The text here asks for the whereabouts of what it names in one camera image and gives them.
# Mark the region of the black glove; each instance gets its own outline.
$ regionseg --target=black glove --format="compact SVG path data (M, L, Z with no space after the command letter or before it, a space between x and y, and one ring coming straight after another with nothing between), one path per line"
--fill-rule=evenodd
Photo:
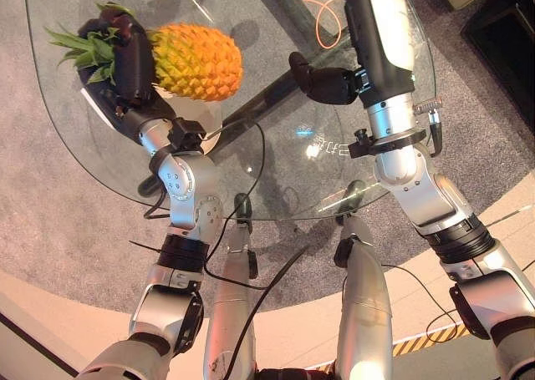
M90 19L78 31L107 33L117 28L114 40L115 85L109 79L87 84L97 67L78 71L80 80L108 121L124 136L139 143L140 127L152 119L173 120L174 110L154 90L152 47L143 27L120 6L106 4L100 16Z

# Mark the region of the pineapple leaf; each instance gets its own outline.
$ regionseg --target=pineapple leaf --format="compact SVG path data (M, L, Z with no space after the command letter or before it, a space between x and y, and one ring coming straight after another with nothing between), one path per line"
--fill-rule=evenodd
M95 3L97 7L100 9L100 11L104 10L105 8L116 8L124 13L130 14L132 17L134 17L134 13L129 8L126 8L124 6L121 6L120 4L113 3L113 2L107 2L106 4L100 4Z
M64 61L76 59L81 53L84 53L84 51L83 50L79 50L79 49L74 49L74 50L68 51L64 55L64 57L61 60L59 60L58 67Z
M58 46L63 46L65 48L80 48L88 51L92 48L89 40L73 35L72 33L56 33L48 28L45 28L45 30L55 40L53 44Z
M110 41L110 40L112 40L112 39L117 39L117 38L119 38L119 37L117 36L117 31L119 31L118 28L116 28L116 27L109 27L109 28L108 28L108 36L106 36L106 37L104 38L104 41L105 41L105 42L108 42L108 41Z
M115 60L113 60L110 64L110 82L112 85L115 86L116 83L115 83L114 75L115 75Z
M103 65L89 77L87 84L95 84L97 82L105 81L110 77L110 66Z
M114 59L114 50L110 44L104 40L97 39L95 36L89 37L89 41L94 47L94 51L106 61Z
M94 58L91 52L83 52L74 60L74 65L76 66L77 69L82 69L82 68L94 67L95 65L98 65L98 64L94 61Z

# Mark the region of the robotic hand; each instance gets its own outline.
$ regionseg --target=robotic hand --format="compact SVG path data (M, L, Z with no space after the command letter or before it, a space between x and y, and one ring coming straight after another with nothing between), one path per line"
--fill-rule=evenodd
M130 320L128 340L107 348L77 378L162 380L171 359L191 348L202 324L202 267L222 212L214 194L217 172L200 148L203 128L177 118L154 90L150 42L127 11L107 4L79 35L108 28L116 28L118 36L115 83L86 84L94 68L79 70L79 76L101 118L150 154L150 170L170 196L171 225Z
M461 192L435 172L420 143L425 132L415 127L411 95L414 52L405 0L345 0L345 13L363 68L353 75L341 68L313 70L302 56L293 53L289 62L299 86L322 103L348 104L358 94L368 112L372 136L359 129L356 142L349 146L351 157L375 155L377 181L392 192L456 282L450 294L466 327L477 337L492 339L502 379L532 378L535 289L500 241L477 219ZM333 69L338 77L326 79L334 75ZM324 97L324 91L334 84L338 90L330 98ZM440 152L437 107L438 102L427 105L436 152ZM350 320L344 312L341 329ZM362 363L339 341L339 378L354 378L353 371ZM390 376L388 368L381 376L377 378Z

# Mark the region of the glass tabletop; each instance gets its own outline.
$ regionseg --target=glass tabletop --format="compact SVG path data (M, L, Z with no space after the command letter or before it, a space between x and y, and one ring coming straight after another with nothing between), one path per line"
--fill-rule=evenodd
M99 14L96 3L119 3L134 11L145 28L167 23L196 23L219 28L242 53L241 88L222 102L169 100L177 115L194 114L208 132L255 119L266 134L265 169L251 193L254 220L321 218L343 212L347 188L360 180L367 205L385 191L373 176L372 157L351 159L354 132L369 128L357 100L349 106L307 99L288 72L288 55L300 51L318 67L355 69L341 0L26 0L33 56L48 114L74 158L99 182L146 205L158 195L141 196L150 176L150 157L98 117L80 92L83 85L69 63L58 66L64 49L51 45L45 28L75 32ZM316 25L320 9L323 13ZM429 46L414 12L415 103L436 95ZM251 125L223 131L208 155L220 175L225 212L234 195L247 192L262 161L260 133Z

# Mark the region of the pineapple crown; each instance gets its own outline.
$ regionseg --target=pineapple crown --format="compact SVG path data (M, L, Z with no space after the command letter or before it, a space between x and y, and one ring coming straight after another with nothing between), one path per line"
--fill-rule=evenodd
M128 8L120 6L115 3L98 4L100 11L106 8L113 8L115 11L128 13L134 15ZM87 37L82 37L71 33L63 26L63 33L58 33L45 28L47 33L52 37L51 44L68 48L69 51L59 61L58 66L67 61L73 60L74 66L77 69L96 67L96 70L89 77L87 84L94 84L105 81L107 79L115 85L115 55L113 51L114 45L120 40L117 33L118 28L108 26L99 31L92 31L87 33Z

